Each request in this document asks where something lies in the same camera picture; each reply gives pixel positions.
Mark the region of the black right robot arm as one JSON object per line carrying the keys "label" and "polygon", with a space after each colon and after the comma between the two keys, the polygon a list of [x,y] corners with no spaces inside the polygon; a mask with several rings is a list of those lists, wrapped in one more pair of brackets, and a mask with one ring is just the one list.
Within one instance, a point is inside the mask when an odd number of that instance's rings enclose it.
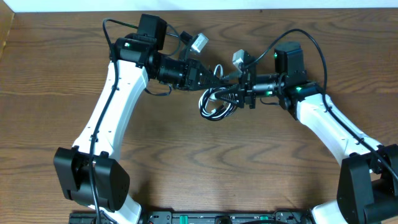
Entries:
{"label": "black right robot arm", "polygon": [[324,89],[307,78],[298,42],[274,50],[275,73],[258,75],[254,57],[233,55],[237,85],[216,94],[242,108],[276,96],[279,105],[313,131],[340,165],[335,200],[313,207],[302,223],[380,223],[397,216],[397,145],[384,146],[357,128]]}

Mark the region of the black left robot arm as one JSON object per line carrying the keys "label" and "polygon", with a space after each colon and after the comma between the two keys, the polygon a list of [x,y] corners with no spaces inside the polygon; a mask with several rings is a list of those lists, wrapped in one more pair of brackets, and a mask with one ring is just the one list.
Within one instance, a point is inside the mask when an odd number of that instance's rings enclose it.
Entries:
{"label": "black left robot arm", "polygon": [[82,133],[69,149],[59,148],[53,163],[65,198],[95,210],[94,223],[137,223],[141,206],[129,196],[130,178],[121,167],[124,133],[149,80],[170,88],[197,91],[221,84],[211,70],[190,58],[207,44],[204,34],[178,35],[178,59],[163,54],[169,24],[143,14],[134,32],[109,42],[103,91]]}

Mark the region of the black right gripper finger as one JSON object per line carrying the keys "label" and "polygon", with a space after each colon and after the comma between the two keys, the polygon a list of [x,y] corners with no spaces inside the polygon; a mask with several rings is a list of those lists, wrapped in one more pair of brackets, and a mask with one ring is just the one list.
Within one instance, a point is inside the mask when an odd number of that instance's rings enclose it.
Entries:
{"label": "black right gripper finger", "polygon": [[227,88],[225,90],[220,90],[215,93],[215,98],[228,103],[233,106],[241,107],[241,92],[238,88]]}
{"label": "black right gripper finger", "polygon": [[229,74],[223,75],[223,85],[236,85],[241,83],[242,73],[239,70],[233,71]]}

